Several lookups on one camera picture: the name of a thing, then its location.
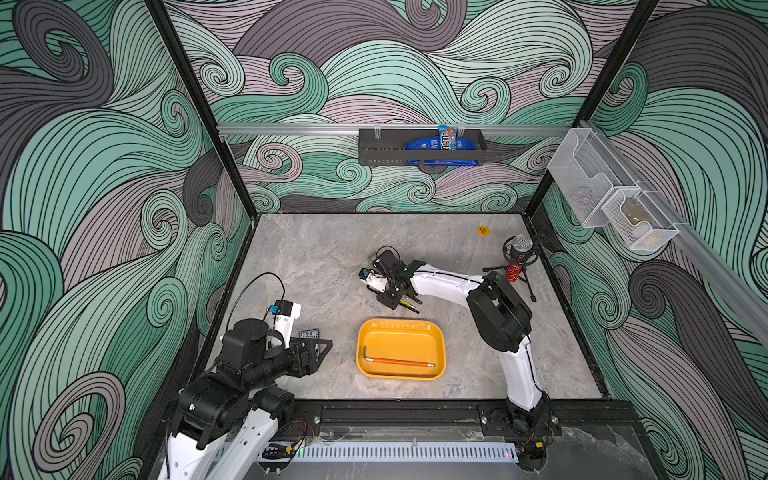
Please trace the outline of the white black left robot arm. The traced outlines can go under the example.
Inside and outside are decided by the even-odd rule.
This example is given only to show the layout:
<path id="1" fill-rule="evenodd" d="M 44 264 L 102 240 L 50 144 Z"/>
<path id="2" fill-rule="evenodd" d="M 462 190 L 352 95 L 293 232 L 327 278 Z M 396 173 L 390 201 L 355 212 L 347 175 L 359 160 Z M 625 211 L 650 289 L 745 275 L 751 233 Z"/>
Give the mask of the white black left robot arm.
<path id="1" fill-rule="evenodd" d="M 222 338 L 213 369 L 177 398 L 159 479 L 243 479 L 278 430 L 292 422 L 293 394 L 276 385 L 319 369 L 330 339 L 284 337 L 245 319 Z"/>

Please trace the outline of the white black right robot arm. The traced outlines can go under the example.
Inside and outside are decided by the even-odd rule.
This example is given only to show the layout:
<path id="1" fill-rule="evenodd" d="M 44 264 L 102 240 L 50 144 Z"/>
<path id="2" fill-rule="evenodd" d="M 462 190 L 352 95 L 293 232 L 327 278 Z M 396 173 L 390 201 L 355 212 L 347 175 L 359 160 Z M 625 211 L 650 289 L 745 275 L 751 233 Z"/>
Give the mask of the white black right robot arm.
<path id="1" fill-rule="evenodd" d="M 481 339 L 499 353 L 506 383 L 506 422 L 518 435 L 541 431 L 550 420 L 549 396 L 539 385 L 532 355 L 527 303 L 496 271 L 454 273 L 413 260 L 405 263 L 392 249 L 378 254 L 358 278 L 382 305 L 411 311 L 422 296 L 466 307 Z"/>

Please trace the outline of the orange sleeved hex key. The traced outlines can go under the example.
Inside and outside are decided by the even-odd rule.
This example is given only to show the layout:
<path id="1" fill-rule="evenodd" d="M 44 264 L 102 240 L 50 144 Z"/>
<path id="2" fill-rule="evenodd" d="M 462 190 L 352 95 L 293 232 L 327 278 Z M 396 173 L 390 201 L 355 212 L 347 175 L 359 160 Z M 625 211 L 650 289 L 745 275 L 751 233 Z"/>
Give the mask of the orange sleeved hex key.
<path id="1" fill-rule="evenodd" d="M 398 365 L 398 366 L 408 366 L 408 367 L 418 367 L 418 368 L 434 368 L 436 367 L 436 364 L 425 362 L 425 361 L 416 361 L 416 360 L 404 360 L 404 359 L 394 359 L 394 358 L 384 358 L 384 357 L 375 357 L 375 356 L 369 356 L 367 352 L 367 347 L 364 346 L 362 349 L 362 358 L 364 361 L 370 362 L 370 363 L 379 363 L 379 364 L 387 364 L 387 365 Z"/>

